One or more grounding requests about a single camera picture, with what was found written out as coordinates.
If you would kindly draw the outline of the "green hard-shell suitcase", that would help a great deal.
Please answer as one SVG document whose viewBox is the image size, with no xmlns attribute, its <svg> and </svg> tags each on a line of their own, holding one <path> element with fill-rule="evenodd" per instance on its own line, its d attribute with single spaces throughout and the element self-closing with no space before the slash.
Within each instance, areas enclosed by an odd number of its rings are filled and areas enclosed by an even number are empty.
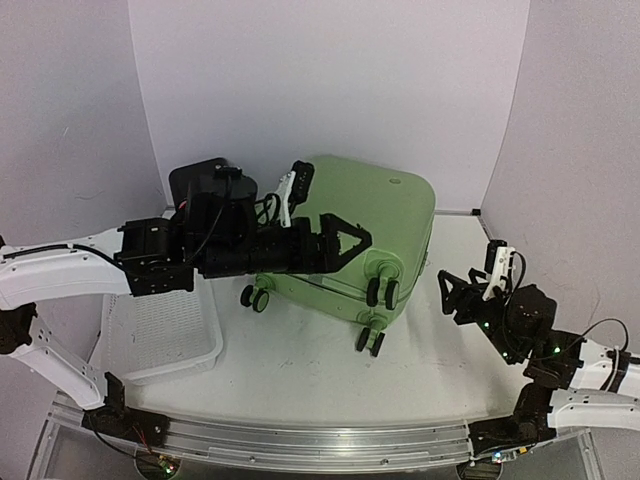
<svg viewBox="0 0 640 480">
<path fill-rule="evenodd" d="M 302 307 L 361 325 L 357 351 L 378 356 L 385 329 L 403 312 L 423 272 L 429 250 L 436 195 L 421 176 L 319 155 L 309 158 L 314 176 L 297 217 L 318 222 L 324 213 L 359 225 L 372 244 L 336 273 L 255 276 L 240 303 L 266 309 L 271 294 Z"/>
</svg>

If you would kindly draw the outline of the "white perforated plastic basket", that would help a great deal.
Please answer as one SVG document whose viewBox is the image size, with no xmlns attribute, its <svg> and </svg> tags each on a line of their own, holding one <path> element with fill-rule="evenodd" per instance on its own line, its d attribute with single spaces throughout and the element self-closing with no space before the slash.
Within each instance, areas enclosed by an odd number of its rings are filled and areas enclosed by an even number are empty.
<svg viewBox="0 0 640 480">
<path fill-rule="evenodd" d="M 223 336 L 213 291 L 103 297 L 100 366 L 137 386 L 178 380 L 215 367 Z"/>
</svg>

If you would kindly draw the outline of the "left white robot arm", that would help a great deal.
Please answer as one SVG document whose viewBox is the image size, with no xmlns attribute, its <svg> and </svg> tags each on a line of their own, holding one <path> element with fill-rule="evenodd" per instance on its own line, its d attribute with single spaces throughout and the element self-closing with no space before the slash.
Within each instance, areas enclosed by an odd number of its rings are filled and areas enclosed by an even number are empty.
<svg viewBox="0 0 640 480">
<path fill-rule="evenodd" d="M 219 211 L 212 219 L 129 221 L 92 237 L 31 247 L 1 247 L 1 352 L 36 370 L 67 393 L 114 437 L 134 428 L 124 385 L 92 373 L 51 344 L 36 324 L 43 300 L 93 294 L 143 297 L 191 292 L 195 279 L 255 273 L 335 273 L 372 245 L 372 236 L 334 214 L 319 231 L 302 217 L 287 226 L 260 225 L 255 214 Z"/>
</svg>

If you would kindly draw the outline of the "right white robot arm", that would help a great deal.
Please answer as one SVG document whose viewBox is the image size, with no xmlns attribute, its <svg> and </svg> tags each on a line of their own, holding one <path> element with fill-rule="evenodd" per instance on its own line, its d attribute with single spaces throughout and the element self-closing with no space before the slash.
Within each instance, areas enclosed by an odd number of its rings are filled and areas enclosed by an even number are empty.
<svg viewBox="0 0 640 480">
<path fill-rule="evenodd" d="M 474 421 L 469 438 L 477 454 L 552 440 L 568 427 L 636 430 L 639 357 L 586 334 L 553 327 L 557 303 L 536 285 L 491 298 L 477 281 L 445 270 L 437 279 L 442 311 L 459 325 L 476 325 L 507 365 L 520 365 L 528 383 L 508 416 Z"/>
</svg>

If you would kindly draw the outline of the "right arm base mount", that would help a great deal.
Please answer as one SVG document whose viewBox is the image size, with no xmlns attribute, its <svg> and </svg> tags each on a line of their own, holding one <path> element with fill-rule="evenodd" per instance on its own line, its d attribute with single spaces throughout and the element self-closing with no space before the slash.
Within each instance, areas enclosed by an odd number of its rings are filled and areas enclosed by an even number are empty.
<svg viewBox="0 0 640 480">
<path fill-rule="evenodd" d="M 549 405 L 521 405 L 505 417 L 475 421 L 469 425 L 474 458 L 498 451 L 531 447 L 553 440 L 556 429 L 548 425 Z"/>
</svg>

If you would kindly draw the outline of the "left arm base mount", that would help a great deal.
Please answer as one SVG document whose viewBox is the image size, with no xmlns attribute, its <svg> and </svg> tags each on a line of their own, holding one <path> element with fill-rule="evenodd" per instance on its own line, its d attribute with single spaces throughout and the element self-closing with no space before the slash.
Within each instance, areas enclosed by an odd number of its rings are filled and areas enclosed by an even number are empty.
<svg viewBox="0 0 640 480">
<path fill-rule="evenodd" d="M 170 419 L 168 416 L 124 407 L 102 406 L 94 410 L 85 410 L 81 426 L 97 432 L 101 436 L 137 442 L 148 447 L 163 447 L 168 434 Z"/>
</svg>

